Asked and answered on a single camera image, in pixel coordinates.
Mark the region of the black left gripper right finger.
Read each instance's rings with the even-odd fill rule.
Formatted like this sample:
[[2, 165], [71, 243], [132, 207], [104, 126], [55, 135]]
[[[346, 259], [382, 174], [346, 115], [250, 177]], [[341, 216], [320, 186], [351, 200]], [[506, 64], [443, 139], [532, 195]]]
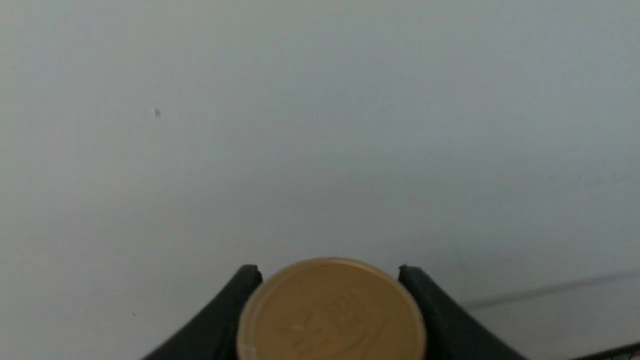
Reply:
[[453, 300], [422, 268], [402, 265], [398, 282], [422, 312], [426, 360], [523, 360]]

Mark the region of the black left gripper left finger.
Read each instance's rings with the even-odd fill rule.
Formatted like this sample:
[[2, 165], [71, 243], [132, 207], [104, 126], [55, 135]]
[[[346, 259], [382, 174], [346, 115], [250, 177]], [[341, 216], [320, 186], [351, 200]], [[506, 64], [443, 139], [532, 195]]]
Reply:
[[240, 317], [263, 284], [257, 265], [242, 265], [201, 312], [144, 358], [146, 360], [237, 360]]

